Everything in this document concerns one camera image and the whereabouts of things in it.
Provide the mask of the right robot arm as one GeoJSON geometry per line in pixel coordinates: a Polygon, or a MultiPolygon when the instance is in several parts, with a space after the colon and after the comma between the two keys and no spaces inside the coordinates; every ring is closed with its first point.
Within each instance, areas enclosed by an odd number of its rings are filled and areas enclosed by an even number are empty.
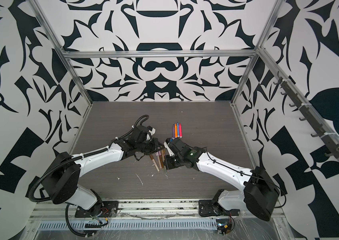
{"type": "Polygon", "coordinates": [[[164,165],[168,170],[186,167],[215,176],[240,191],[223,190],[218,194],[217,205],[230,211],[245,207],[252,215],[269,221],[283,193],[261,167],[240,167],[213,156],[206,148],[191,147],[180,138],[167,139],[164,147],[168,151],[164,165]]]}

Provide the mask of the orange highlighter pen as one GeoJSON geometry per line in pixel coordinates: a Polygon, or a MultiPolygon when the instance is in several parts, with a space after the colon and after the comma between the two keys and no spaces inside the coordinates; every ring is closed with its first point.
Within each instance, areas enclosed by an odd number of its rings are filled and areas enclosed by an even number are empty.
{"type": "Polygon", "coordinates": [[[178,125],[174,124],[174,138],[178,137],[178,125]]]}

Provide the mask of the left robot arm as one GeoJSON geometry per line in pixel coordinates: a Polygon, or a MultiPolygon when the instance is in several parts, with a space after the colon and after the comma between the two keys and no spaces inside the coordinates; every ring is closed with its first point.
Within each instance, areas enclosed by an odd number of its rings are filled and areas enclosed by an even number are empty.
{"type": "Polygon", "coordinates": [[[101,197],[94,190],[80,186],[79,179],[95,169],[130,157],[139,161],[138,153],[148,156],[159,151],[162,144],[153,136],[155,129],[143,125],[148,118],[148,115],[139,117],[126,134],[113,139],[106,147],[76,155],[59,154],[28,191],[29,200],[52,201],[55,205],[66,203],[98,215],[103,208],[101,197]]]}

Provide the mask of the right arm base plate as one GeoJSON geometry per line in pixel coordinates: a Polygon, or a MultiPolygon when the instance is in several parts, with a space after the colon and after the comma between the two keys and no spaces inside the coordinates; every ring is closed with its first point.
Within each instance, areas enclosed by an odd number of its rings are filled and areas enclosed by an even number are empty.
{"type": "Polygon", "coordinates": [[[217,201],[199,200],[198,213],[201,217],[229,216],[230,211],[225,210],[217,201]]]}

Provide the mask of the pink highlighter pen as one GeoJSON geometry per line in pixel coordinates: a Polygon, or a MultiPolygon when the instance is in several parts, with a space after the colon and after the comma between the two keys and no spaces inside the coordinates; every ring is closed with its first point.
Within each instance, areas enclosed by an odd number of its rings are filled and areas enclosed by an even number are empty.
{"type": "Polygon", "coordinates": [[[179,138],[182,138],[183,137],[183,133],[182,133],[182,125],[181,125],[181,123],[179,123],[179,129],[180,129],[180,137],[179,138]]]}

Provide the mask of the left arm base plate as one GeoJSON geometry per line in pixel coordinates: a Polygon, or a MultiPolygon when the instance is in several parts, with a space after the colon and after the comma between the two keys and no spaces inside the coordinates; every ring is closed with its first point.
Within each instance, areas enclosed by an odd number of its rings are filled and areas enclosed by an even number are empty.
{"type": "Polygon", "coordinates": [[[76,208],[75,218],[108,218],[117,214],[119,201],[103,201],[102,204],[95,204],[90,210],[81,207],[76,208]]]}

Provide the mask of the purple marker pen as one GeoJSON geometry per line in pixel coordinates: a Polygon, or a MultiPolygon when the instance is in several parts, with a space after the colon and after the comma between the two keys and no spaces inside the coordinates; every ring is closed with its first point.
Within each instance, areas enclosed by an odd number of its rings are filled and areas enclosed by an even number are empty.
{"type": "Polygon", "coordinates": [[[176,127],[176,125],[173,125],[172,139],[175,139],[176,137],[177,137],[177,127],[176,127]]]}

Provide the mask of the blue highlighter pen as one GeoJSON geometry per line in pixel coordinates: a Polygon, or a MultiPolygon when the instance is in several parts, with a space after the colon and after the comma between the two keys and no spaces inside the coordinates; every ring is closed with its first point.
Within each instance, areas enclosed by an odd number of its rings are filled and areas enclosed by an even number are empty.
{"type": "Polygon", "coordinates": [[[176,123],[178,125],[178,138],[180,137],[180,129],[179,129],[179,123],[176,123]]]}

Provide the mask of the gold brown pen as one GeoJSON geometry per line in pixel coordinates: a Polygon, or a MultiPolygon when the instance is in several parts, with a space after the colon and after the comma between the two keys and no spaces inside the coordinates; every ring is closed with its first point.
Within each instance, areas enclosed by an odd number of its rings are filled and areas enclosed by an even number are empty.
{"type": "Polygon", "coordinates": [[[164,165],[164,161],[165,161],[165,150],[162,149],[160,152],[161,152],[161,161],[162,161],[162,164],[164,165]]]}

